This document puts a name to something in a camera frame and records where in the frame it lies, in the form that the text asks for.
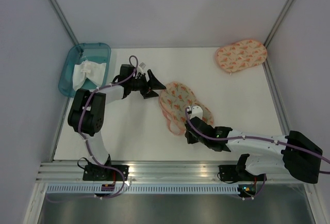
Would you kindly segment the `floral mesh laundry bag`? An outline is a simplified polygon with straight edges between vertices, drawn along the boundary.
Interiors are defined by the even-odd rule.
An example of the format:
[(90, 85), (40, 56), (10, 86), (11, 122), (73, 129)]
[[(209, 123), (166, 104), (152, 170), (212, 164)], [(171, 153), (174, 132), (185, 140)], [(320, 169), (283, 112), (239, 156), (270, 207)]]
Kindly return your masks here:
[(214, 123), (211, 111), (196, 98), (188, 86), (180, 82), (166, 84), (166, 89), (159, 94), (159, 105), (167, 121), (168, 130), (177, 136), (186, 131), (185, 108), (188, 106), (200, 106), (203, 110), (202, 120), (209, 125)]

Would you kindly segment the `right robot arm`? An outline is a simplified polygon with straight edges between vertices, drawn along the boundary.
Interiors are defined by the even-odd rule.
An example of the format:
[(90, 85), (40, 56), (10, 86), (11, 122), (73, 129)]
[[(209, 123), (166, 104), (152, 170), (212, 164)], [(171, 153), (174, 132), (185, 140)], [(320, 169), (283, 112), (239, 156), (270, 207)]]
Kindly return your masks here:
[(304, 183), (318, 182), (323, 151), (298, 131), (286, 136), (256, 136), (230, 127), (212, 127), (198, 117), (186, 121), (185, 126), (188, 144), (199, 142), (216, 152), (238, 154), (235, 173), (241, 180), (288, 173)]

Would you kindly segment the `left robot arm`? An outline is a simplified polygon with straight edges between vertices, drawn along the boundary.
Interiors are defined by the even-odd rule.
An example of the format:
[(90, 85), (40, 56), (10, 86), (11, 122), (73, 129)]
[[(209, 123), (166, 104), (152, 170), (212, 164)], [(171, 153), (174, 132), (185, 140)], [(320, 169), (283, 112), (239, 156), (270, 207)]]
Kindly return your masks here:
[(143, 72), (141, 66), (123, 64), (119, 75), (115, 76), (109, 85), (93, 91), (76, 91), (68, 116), (68, 125), (83, 139), (88, 161), (96, 165), (94, 174), (100, 180), (106, 181), (112, 176), (110, 154), (101, 135), (106, 105), (128, 97), (133, 91), (140, 92), (144, 99), (150, 99), (159, 96), (157, 90), (165, 89), (166, 86), (150, 69)]

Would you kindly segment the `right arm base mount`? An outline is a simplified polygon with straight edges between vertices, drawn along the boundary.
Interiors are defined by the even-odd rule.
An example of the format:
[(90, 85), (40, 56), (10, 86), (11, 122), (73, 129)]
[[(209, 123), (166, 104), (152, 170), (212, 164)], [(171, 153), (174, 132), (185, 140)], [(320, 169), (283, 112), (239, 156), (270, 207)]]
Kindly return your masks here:
[(238, 182), (262, 182), (264, 175), (252, 175), (246, 171), (236, 170), (236, 165), (219, 165), (217, 177), (221, 182), (238, 183)]

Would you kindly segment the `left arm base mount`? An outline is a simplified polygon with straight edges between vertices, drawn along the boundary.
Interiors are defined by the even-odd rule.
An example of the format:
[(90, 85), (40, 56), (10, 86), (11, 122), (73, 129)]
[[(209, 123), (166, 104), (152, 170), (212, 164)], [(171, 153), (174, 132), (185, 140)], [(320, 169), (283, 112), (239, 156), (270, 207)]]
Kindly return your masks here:
[(128, 178), (128, 165), (113, 165), (112, 169), (97, 166), (95, 164), (86, 165), (83, 173), (83, 181), (123, 181)]

